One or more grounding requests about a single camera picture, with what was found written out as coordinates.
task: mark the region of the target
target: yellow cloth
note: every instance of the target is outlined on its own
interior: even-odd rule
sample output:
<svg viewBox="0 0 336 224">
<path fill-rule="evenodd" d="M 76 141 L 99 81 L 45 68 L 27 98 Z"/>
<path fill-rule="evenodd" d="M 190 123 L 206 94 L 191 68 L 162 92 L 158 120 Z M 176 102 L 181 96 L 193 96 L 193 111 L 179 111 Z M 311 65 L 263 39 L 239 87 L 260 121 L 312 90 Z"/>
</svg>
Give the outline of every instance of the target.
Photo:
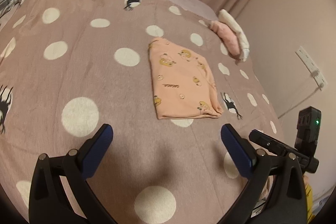
<svg viewBox="0 0 336 224">
<path fill-rule="evenodd" d="M 312 207 L 313 207 L 313 190 L 309 184 L 306 186 L 306 198 L 307 198 L 307 219 L 308 223 L 312 221 L 315 217 L 312 214 Z"/>
</svg>

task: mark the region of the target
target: blanket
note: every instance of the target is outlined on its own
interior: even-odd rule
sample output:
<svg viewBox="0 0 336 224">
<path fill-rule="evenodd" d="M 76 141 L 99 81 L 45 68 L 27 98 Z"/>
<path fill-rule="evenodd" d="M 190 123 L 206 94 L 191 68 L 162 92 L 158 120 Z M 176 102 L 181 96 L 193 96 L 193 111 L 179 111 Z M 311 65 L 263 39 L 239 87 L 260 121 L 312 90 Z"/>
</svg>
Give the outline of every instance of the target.
<svg viewBox="0 0 336 224">
<path fill-rule="evenodd" d="M 88 183 L 119 224 L 218 222 L 246 184 L 221 126 L 245 138 L 253 129 L 281 141 L 283 134 L 251 60 L 236 64 L 203 20 L 169 0 L 20 5 L 0 32 L 0 183 L 26 219 L 38 156 L 65 155 L 108 123 L 114 140 Z M 154 37 L 208 61 L 219 118 L 157 119 Z"/>
</svg>

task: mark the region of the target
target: power strip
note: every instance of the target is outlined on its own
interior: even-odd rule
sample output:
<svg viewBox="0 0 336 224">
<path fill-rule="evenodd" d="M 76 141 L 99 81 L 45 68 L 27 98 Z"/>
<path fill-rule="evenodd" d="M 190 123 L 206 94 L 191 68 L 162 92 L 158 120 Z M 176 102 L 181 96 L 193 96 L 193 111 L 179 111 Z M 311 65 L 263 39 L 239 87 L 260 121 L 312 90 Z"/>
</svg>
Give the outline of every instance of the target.
<svg viewBox="0 0 336 224">
<path fill-rule="evenodd" d="M 310 75 L 315 79 L 320 90 L 325 89 L 327 87 L 327 82 L 322 72 L 315 65 L 315 62 L 311 59 L 311 57 L 305 51 L 305 49 L 302 46 L 300 46 L 299 49 L 296 51 L 296 54 L 302 60 L 302 62 L 306 65 L 307 69 L 310 72 Z"/>
</svg>

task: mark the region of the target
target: blue gripper pad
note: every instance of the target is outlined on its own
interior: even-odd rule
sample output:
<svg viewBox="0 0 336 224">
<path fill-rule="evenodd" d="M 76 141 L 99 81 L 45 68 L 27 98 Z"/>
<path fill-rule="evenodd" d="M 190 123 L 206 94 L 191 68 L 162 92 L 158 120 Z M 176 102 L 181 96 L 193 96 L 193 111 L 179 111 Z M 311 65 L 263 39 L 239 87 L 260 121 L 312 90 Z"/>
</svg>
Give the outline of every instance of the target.
<svg viewBox="0 0 336 224">
<path fill-rule="evenodd" d="M 239 174 L 242 177 L 249 179 L 253 173 L 253 163 L 252 159 L 248 156 L 243 147 L 243 139 L 229 123 L 222 126 L 220 136 L 223 144 L 225 145 L 233 162 L 235 163 Z"/>
<path fill-rule="evenodd" d="M 92 177 L 113 140 L 113 129 L 103 124 L 98 132 L 87 140 L 79 150 L 80 164 L 84 180 Z"/>
</svg>

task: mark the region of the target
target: pink cloth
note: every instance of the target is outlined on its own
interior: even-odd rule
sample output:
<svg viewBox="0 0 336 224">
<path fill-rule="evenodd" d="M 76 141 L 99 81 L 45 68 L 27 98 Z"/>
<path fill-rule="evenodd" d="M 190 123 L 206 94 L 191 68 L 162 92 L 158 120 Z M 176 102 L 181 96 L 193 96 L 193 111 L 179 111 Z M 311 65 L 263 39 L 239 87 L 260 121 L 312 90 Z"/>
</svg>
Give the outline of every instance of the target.
<svg viewBox="0 0 336 224">
<path fill-rule="evenodd" d="M 241 49 L 239 47 L 238 38 L 230 27 L 219 21 L 211 21 L 210 29 L 213 30 L 224 42 L 227 50 L 233 57 L 239 57 Z"/>
<path fill-rule="evenodd" d="M 149 46 L 158 119 L 218 118 L 223 109 L 206 59 L 165 38 Z"/>
</svg>

